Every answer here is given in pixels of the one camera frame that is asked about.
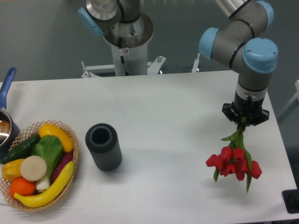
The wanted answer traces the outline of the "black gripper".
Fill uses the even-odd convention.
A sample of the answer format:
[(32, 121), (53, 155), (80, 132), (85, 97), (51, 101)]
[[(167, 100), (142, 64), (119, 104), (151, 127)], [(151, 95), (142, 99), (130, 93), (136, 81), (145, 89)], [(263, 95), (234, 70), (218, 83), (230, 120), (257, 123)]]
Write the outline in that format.
[(235, 92), (232, 103), (224, 103), (222, 112), (231, 121), (239, 124), (246, 121), (246, 126), (257, 126), (269, 119), (270, 112), (262, 108), (264, 96), (254, 96), (250, 92), (246, 95)]

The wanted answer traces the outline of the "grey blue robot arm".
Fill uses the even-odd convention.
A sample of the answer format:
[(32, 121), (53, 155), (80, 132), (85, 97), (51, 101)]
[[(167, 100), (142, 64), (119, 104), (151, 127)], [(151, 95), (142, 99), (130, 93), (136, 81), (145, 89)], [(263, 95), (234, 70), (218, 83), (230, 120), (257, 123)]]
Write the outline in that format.
[[(223, 30), (208, 28), (200, 38), (199, 54), (238, 74), (234, 101), (224, 104), (222, 112), (239, 129), (256, 126), (269, 118), (262, 104), (278, 48), (259, 35), (271, 25), (274, 12), (262, 0), (219, 0), (217, 4), (230, 24)], [(158, 73), (157, 63), (148, 66), (148, 43), (154, 28), (140, 11), (140, 1), (88, 0), (78, 16), (89, 32), (104, 37), (111, 46), (117, 76)]]

